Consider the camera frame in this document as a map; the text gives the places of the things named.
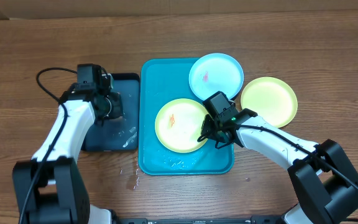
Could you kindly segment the yellow plate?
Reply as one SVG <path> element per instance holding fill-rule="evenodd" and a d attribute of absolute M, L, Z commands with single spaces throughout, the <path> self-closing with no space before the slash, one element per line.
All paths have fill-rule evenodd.
<path fill-rule="evenodd" d="M 165 104 L 157 113 L 155 133 L 167 149 L 177 153 L 198 150 L 206 140 L 198 141 L 207 111 L 195 100 L 180 98 Z"/>
<path fill-rule="evenodd" d="M 293 89 L 284 81 L 260 77 L 244 87 L 241 107 L 255 111 L 272 126 L 282 128 L 296 116 L 298 100 Z"/>

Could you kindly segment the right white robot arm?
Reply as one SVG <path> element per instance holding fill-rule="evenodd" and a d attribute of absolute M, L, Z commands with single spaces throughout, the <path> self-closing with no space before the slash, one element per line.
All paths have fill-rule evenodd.
<path fill-rule="evenodd" d="M 298 203 L 283 223 L 358 222 L 358 172 L 337 142 L 300 139 L 250 110 L 206 115 L 198 139 L 212 139 L 218 149 L 235 143 L 287 170 Z"/>

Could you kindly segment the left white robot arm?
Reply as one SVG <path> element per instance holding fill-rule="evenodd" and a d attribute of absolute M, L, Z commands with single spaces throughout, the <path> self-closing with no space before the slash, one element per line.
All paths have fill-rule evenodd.
<path fill-rule="evenodd" d="M 90 204 L 77 160 L 89 128 L 121 116 L 118 93 L 64 92 L 46 140 L 12 170 L 19 223 L 119 223 L 112 210 Z"/>

